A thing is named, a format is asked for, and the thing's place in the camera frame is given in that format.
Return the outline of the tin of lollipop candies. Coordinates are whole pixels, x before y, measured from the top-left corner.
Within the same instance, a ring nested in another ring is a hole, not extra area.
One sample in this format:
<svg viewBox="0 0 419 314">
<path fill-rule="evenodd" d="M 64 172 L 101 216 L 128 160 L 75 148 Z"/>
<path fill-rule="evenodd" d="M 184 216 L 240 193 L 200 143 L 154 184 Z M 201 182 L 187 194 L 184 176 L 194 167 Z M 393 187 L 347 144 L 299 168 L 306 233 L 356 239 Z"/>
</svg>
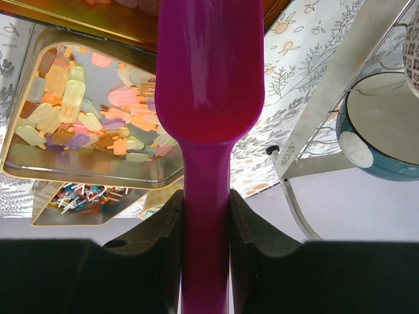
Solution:
<svg viewBox="0 0 419 314">
<path fill-rule="evenodd" d="M 98 226 L 137 207 L 148 190 L 81 183 L 33 185 L 33 226 Z"/>
</svg>

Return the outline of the tin of popsicle candies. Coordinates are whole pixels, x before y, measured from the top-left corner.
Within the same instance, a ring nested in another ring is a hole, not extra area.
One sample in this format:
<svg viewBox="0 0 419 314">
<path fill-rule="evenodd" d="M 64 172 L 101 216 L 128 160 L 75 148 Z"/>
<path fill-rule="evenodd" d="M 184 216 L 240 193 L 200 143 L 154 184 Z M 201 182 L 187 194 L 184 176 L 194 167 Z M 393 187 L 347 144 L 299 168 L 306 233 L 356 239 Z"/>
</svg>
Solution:
<svg viewBox="0 0 419 314">
<path fill-rule="evenodd" d="M 39 28 L 1 153 L 7 175 L 157 189 L 183 176 L 155 111 L 153 54 Z"/>
</svg>

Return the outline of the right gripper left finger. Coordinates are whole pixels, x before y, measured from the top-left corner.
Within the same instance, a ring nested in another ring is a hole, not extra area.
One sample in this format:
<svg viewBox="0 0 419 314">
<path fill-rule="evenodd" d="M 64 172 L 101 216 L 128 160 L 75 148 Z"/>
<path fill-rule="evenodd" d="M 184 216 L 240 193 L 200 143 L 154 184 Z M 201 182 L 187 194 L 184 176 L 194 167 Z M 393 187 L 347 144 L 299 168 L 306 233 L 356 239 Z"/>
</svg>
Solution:
<svg viewBox="0 0 419 314">
<path fill-rule="evenodd" d="M 2 313 L 176 313 L 183 193 L 131 230 L 89 239 L 4 239 Z"/>
</svg>

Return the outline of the brown patterned bowl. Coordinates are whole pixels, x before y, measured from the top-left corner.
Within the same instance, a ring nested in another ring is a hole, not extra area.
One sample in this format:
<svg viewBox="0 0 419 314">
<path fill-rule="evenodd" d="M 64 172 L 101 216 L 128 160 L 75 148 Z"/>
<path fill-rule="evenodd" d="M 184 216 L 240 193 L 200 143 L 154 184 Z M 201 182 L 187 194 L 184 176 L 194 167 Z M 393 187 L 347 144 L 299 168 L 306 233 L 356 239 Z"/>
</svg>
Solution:
<svg viewBox="0 0 419 314">
<path fill-rule="evenodd" d="M 406 28 L 403 42 L 403 63 L 407 85 L 411 92 L 418 97 L 418 8 Z"/>
</svg>

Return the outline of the floral table mat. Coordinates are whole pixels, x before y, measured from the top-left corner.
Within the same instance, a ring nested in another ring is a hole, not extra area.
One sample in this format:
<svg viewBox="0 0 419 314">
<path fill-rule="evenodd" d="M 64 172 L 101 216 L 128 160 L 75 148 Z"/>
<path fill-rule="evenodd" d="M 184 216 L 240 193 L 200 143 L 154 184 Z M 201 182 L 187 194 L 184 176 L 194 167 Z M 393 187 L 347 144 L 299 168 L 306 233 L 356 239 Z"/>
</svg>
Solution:
<svg viewBox="0 0 419 314">
<path fill-rule="evenodd" d="M 363 1 L 293 1 L 274 22 L 264 38 L 266 98 L 255 127 L 232 152 L 231 187 L 244 198 L 260 194 L 278 182 L 265 147 L 283 147 L 311 93 L 351 26 Z M 1 146 L 8 127 L 12 95 L 30 37 L 43 26 L 1 14 Z M 402 66 L 403 27 L 393 28 L 386 41 L 367 63 L 361 77 Z M 329 115 L 328 130 L 318 133 L 318 142 L 302 155 L 312 157 L 338 151 L 333 143 L 336 114 Z M 33 183 L 1 173 L 1 218 L 31 218 Z"/>
</svg>

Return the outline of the steel dish rack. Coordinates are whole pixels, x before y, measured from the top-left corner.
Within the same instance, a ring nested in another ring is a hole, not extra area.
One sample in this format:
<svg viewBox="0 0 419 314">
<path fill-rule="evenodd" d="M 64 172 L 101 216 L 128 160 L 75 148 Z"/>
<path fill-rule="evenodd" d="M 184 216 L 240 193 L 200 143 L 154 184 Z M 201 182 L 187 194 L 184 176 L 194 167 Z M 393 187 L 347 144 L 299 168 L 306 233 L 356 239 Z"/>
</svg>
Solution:
<svg viewBox="0 0 419 314">
<path fill-rule="evenodd" d="M 364 1 L 285 145 L 280 150 L 267 149 L 289 210 L 309 240 L 320 240 L 321 236 L 306 220 L 291 179 L 352 168 L 353 165 L 339 150 L 314 154 L 309 148 L 316 142 L 319 132 L 334 132 L 332 124 L 337 120 L 347 90 L 372 62 L 392 29 L 401 25 L 404 15 L 414 4 L 414 1 Z"/>
</svg>

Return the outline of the magenta plastic scoop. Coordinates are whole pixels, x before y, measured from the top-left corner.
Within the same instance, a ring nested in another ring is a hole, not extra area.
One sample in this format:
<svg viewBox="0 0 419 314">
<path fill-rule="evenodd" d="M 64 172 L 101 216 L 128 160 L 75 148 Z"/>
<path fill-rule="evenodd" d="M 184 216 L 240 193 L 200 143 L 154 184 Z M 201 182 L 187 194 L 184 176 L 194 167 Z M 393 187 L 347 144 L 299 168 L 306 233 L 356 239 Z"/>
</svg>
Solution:
<svg viewBox="0 0 419 314">
<path fill-rule="evenodd" d="M 183 313 L 227 313 L 230 154 L 264 103 L 262 1 L 163 1 L 156 110 L 184 164 Z"/>
</svg>

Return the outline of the yellow teal patterned bowl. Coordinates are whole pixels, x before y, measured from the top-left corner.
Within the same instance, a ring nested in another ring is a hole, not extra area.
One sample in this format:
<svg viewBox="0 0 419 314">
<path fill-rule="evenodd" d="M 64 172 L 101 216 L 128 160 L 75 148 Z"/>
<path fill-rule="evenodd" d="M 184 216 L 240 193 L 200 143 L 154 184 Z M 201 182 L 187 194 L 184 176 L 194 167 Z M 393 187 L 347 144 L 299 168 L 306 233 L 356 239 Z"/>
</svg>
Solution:
<svg viewBox="0 0 419 314">
<path fill-rule="evenodd" d="M 141 220 L 147 220 L 149 217 L 158 212 L 163 205 L 173 196 L 173 194 L 181 190 L 182 188 L 178 185 L 171 185 L 166 188 L 152 190 L 147 194 L 143 210 L 140 213 Z"/>
</svg>

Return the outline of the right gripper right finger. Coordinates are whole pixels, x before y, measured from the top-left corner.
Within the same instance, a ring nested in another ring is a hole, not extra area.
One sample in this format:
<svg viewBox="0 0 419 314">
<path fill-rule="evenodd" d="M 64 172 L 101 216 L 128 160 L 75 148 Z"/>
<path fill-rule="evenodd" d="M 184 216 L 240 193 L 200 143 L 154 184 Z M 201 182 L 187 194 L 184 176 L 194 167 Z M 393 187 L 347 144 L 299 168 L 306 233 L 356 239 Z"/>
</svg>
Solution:
<svg viewBox="0 0 419 314">
<path fill-rule="evenodd" d="M 417 313 L 418 244 L 300 243 L 230 193 L 237 313 Z"/>
</svg>

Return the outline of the teal rimmed bowl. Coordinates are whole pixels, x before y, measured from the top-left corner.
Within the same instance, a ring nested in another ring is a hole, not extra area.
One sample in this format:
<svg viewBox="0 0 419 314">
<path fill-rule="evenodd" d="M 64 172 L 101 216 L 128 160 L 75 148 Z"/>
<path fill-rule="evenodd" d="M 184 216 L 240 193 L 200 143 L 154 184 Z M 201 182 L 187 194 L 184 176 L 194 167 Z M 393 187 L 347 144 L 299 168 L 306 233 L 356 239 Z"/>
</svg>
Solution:
<svg viewBox="0 0 419 314">
<path fill-rule="evenodd" d="M 347 89 L 336 134 L 360 170 L 389 181 L 418 180 L 418 96 L 403 72 L 370 75 Z"/>
</svg>

